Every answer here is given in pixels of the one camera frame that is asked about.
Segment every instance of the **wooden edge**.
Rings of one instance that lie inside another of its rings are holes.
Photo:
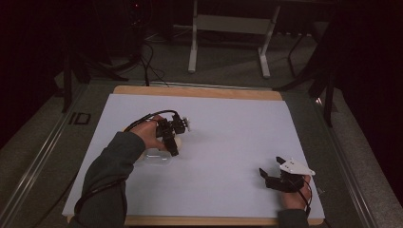
[[[159,87],[118,85],[114,94],[136,94],[176,97],[227,98],[245,100],[282,101],[279,92],[268,90],[232,89],[232,88],[195,88],[195,87]]]
[[[320,225],[323,218],[308,218],[310,225]],[[125,219],[126,226],[152,226],[152,225],[248,225],[267,226],[277,225],[276,218],[228,218],[228,217],[151,217],[151,216],[128,216]]]

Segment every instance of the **hand-mounted device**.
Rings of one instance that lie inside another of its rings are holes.
[[[156,129],[156,137],[160,138],[163,137],[163,143],[166,147],[166,149],[171,153],[171,156],[177,156],[179,155],[178,151],[178,146],[175,142],[175,136],[176,134],[182,134],[184,133],[185,129],[187,128],[188,131],[190,131],[189,127],[189,119],[187,118],[182,118],[178,114],[178,112],[174,110],[164,110],[164,111],[159,111],[155,112],[152,114],[148,114],[144,117],[142,117],[140,120],[133,122],[131,125],[129,125],[126,129],[126,131],[130,131],[133,127],[135,127],[138,124],[141,124],[147,120],[150,120],[150,118],[162,114],[162,113],[167,113],[171,112],[174,113],[172,116],[172,121],[168,121],[167,119],[162,119],[157,121],[157,129]]]
[[[306,203],[306,214],[309,215],[311,208],[311,200],[312,200],[312,189],[309,186],[311,191],[311,200],[308,201],[300,189],[305,184],[304,175],[314,175],[315,172],[308,167],[304,166],[302,163],[295,161],[293,159],[286,161],[281,157],[276,157],[276,161],[279,163],[280,176],[279,178],[270,177],[264,170],[259,168],[260,175],[265,179],[266,187],[272,188],[285,193],[295,193],[298,192],[303,200]]]

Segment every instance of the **right hand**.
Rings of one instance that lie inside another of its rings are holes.
[[[306,198],[306,200],[309,201],[311,198],[311,190],[309,189],[308,183],[311,180],[311,176],[305,175],[303,176],[305,179],[305,183],[299,191],[302,193],[302,195]],[[302,196],[298,193],[284,193],[281,192],[281,199],[282,199],[282,204],[285,209],[302,209],[304,210],[305,207],[307,206],[305,201],[303,200]]]

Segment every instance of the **finger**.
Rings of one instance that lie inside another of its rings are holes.
[[[160,141],[156,141],[155,147],[156,147],[157,149],[159,149],[159,150],[162,150],[162,151],[165,151],[165,150],[166,150],[165,144],[163,144],[163,142],[160,142]]]
[[[163,117],[160,116],[160,115],[155,115],[151,120],[153,120],[153,121],[160,121],[160,120],[163,120]]]
[[[306,182],[309,183],[309,181],[311,181],[311,176],[309,175],[304,175],[303,178],[305,179]]]

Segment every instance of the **white stand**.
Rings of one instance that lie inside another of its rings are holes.
[[[194,0],[193,6],[193,26],[192,26],[192,47],[190,49],[188,72],[196,72],[196,63],[198,56],[197,32],[200,30],[215,30],[228,32],[242,32],[252,34],[264,34],[265,39],[261,47],[259,47],[259,60],[261,72],[264,78],[270,77],[269,66],[267,64],[266,51],[273,35],[273,30],[278,18],[280,6],[275,8],[272,18],[239,18],[215,15],[198,14],[198,0]]]

